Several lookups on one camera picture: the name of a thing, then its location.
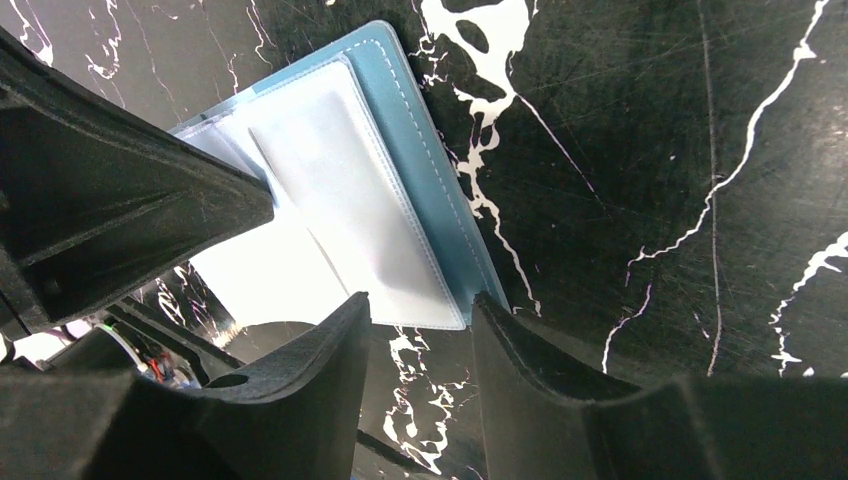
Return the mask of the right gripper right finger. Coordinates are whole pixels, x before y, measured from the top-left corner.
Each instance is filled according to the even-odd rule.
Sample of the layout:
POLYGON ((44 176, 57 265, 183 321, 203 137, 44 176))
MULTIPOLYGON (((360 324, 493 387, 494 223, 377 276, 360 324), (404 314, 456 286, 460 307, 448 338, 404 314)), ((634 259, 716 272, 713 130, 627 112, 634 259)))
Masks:
POLYGON ((492 479, 843 479, 847 383, 681 376, 642 388, 476 295, 472 344, 492 479))

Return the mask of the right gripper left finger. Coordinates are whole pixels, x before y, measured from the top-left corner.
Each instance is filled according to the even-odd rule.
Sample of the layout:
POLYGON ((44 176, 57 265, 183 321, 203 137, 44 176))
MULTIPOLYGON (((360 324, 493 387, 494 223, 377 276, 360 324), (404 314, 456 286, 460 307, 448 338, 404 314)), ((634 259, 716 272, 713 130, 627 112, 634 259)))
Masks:
POLYGON ((368 295, 201 389, 131 370, 1 371, 5 479, 347 479, 368 295))

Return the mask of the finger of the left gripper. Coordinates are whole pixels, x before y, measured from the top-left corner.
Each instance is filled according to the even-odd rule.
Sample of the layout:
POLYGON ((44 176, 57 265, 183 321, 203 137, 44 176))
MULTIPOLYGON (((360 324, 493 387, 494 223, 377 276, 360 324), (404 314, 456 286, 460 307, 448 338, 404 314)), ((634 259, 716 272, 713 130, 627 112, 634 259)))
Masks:
POLYGON ((270 221, 264 183, 1 36, 1 332, 99 312, 270 221))

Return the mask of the blue card holder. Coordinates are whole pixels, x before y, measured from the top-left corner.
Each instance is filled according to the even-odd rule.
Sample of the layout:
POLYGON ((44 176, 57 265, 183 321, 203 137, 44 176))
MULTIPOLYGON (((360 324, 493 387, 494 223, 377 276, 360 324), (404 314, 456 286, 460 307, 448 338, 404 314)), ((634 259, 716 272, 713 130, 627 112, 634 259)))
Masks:
POLYGON ((174 130, 257 179, 272 220, 192 266, 243 325, 321 323, 364 292, 374 323, 462 330, 506 302, 394 29, 372 21, 174 130))

